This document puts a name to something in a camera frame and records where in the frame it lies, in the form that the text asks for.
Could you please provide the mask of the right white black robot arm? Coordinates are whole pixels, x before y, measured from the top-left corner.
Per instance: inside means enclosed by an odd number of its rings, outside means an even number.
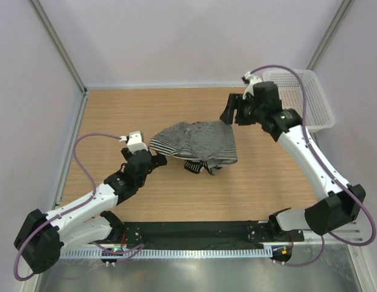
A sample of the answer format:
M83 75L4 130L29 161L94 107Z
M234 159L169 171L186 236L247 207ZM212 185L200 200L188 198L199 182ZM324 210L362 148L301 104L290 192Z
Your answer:
M285 209L270 216L270 238L281 241L290 230L308 228L325 235L354 221L360 211L355 199L363 201L365 190L352 186L304 133L300 115L294 109L284 109L274 82L250 85L243 94L231 93L220 115L226 124L260 124L293 157L309 181L317 202L306 209Z

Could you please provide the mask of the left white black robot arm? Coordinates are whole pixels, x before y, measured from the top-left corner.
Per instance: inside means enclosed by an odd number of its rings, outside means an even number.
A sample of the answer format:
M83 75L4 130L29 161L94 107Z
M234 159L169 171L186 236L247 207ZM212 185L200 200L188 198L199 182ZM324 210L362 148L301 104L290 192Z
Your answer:
M35 209L27 214L14 241L18 253L13 273L17 280L23 259L33 274L51 268L65 252L98 240L116 243L121 239L124 225L110 209L123 203L145 185L147 176L167 164L162 154L148 150L126 154L126 162L103 183L79 199L55 210L43 213Z

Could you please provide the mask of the black white striped tank top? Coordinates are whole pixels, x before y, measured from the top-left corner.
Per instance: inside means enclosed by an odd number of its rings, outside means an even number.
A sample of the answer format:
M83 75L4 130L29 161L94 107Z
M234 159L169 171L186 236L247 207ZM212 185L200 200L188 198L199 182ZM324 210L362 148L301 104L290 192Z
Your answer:
M179 122L151 137L149 148L184 160L184 168L195 174L206 170L214 175L238 161L233 128L221 120Z

